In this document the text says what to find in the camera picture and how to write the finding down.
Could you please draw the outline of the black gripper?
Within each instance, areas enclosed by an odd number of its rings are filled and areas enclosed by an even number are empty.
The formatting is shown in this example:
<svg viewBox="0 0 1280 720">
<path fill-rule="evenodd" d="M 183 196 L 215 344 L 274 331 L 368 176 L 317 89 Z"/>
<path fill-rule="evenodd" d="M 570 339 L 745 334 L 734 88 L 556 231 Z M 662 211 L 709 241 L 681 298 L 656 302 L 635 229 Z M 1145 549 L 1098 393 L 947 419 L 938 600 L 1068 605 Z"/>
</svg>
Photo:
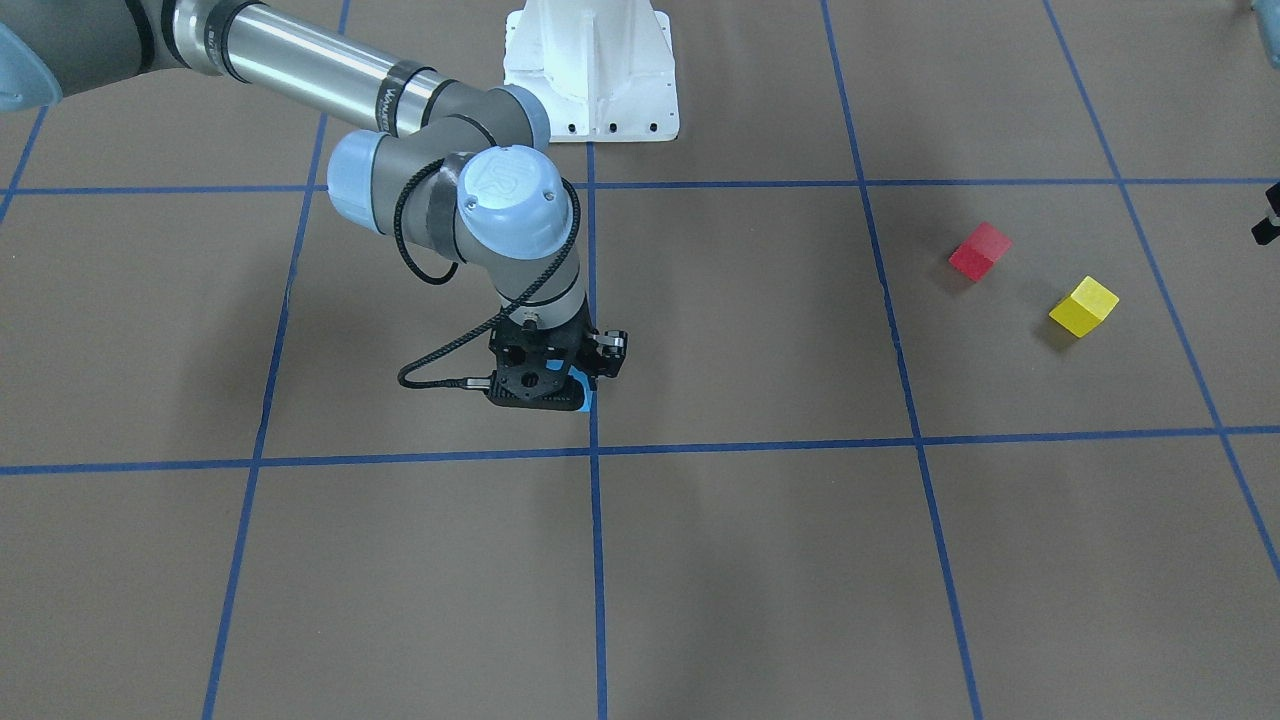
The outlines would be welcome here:
<svg viewBox="0 0 1280 720">
<path fill-rule="evenodd" d="M 581 368 L 596 382 L 591 334 L 584 310 L 552 329 L 503 320 L 488 341 L 495 359 L 488 400 L 499 407 L 576 413 L 580 396 L 568 369 Z"/>
</svg>

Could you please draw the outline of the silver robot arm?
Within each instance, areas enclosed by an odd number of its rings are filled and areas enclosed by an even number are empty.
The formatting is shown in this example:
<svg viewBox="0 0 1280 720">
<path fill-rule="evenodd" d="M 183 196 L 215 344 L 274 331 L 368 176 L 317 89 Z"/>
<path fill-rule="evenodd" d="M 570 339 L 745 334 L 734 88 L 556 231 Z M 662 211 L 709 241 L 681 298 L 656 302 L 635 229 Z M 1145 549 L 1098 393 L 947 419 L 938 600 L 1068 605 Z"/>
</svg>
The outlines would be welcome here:
<svg viewBox="0 0 1280 720">
<path fill-rule="evenodd" d="M 547 156 L 550 119 L 517 85 L 477 88 L 266 1 L 5 1 L 3 110 L 163 72 L 275 95 L 348 131 L 323 182 L 335 213 L 388 238 L 420 282 L 484 272 L 497 310 L 406 363 L 406 389 L 585 413 L 627 337 L 593 320 L 582 204 Z"/>
</svg>

